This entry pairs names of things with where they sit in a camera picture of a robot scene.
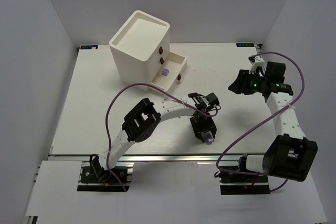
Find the light purple lego brick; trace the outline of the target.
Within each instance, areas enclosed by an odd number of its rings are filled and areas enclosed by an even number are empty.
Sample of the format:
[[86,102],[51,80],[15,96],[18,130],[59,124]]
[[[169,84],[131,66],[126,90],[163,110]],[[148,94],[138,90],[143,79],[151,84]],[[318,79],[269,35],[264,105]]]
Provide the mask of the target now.
[[211,145],[213,142],[214,142],[214,139],[213,139],[213,137],[211,135],[205,136],[205,143],[207,145]]

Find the purple lego brick hollow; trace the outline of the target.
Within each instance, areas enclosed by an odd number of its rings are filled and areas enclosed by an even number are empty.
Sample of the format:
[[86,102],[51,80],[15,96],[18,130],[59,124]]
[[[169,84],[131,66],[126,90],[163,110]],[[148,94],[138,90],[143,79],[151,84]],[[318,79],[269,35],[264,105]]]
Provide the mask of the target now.
[[163,69],[162,70],[162,75],[167,76],[169,74],[169,69]]

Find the white bottom drawer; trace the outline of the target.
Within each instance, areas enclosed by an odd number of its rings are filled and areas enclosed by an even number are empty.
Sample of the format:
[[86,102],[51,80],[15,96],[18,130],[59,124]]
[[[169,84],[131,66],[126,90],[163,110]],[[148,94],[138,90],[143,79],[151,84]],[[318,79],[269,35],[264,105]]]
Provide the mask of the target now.
[[[172,94],[176,85],[181,81],[186,67],[186,56],[169,52],[164,64],[160,67],[159,71],[150,84],[156,86],[168,94]],[[163,69],[169,69],[169,74],[167,76],[162,75]]]

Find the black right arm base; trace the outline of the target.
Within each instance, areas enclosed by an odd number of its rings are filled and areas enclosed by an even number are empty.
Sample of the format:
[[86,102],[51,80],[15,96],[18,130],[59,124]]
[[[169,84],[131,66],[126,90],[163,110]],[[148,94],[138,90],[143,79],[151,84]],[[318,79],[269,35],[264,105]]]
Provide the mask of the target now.
[[220,180],[222,195],[268,195],[269,180],[263,174],[263,155],[244,154],[218,161],[214,177]]

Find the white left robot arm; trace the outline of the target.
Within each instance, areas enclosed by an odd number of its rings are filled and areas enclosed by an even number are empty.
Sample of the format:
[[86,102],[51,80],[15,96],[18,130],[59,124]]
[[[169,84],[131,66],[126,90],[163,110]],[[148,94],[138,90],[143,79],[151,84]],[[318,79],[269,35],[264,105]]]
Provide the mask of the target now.
[[111,138],[108,123],[109,112],[107,112],[105,127],[108,148],[102,154],[90,156],[91,172],[97,178],[102,177],[116,166],[118,160],[132,145],[147,140],[159,123],[174,118],[188,116],[195,137],[203,143],[212,144],[217,128],[212,119],[216,114],[210,114],[210,112],[215,110],[217,113],[219,106],[219,99],[213,92],[206,96],[197,92],[190,93],[185,99],[172,98],[159,105],[144,98],[126,114],[121,130],[115,139]]

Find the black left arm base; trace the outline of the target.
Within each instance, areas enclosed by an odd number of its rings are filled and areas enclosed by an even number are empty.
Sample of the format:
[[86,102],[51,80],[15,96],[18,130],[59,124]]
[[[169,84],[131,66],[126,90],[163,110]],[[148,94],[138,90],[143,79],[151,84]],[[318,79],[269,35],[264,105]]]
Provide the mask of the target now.
[[83,163],[81,167],[77,191],[127,192],[131,183],[131,165],[117,165],[111,170],[114,175],[102,167],[98,155],[91,155],[89,162]]

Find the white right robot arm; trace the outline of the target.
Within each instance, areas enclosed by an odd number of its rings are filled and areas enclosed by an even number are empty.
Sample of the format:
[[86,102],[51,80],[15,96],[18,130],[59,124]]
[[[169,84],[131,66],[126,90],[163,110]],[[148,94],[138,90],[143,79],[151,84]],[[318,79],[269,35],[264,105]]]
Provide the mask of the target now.
[[247,154],[240,159],[240,171],[302,182],[306,179],[318,147],[302,131],[291,105],[293,90],[285,84],[286,66],[268,62],[264,75],[240,70],[228,87],[236,94],[261,93],[273,117],[276,138],[264,155]]

